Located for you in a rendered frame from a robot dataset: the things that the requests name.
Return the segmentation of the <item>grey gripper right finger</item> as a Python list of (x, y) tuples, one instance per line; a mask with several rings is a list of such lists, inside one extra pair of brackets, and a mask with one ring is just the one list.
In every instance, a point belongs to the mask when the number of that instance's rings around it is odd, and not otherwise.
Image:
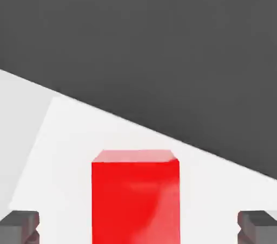
[(238, 244), (277, 244), (277, 220), (264, 210), (239, 211)]

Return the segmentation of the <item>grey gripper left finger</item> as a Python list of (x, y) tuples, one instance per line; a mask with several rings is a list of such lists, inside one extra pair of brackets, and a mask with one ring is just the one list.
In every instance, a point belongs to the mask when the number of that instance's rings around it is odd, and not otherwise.
[(0, 244), (39, 244), (38, 211), (13, 210), (0, 221)]

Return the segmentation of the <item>small red cube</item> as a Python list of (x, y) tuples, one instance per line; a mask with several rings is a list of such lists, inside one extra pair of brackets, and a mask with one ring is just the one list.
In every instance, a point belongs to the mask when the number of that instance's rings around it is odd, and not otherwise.
[(92, 244), (181, 244), (170, 150), (103, 150), (91, 163)]

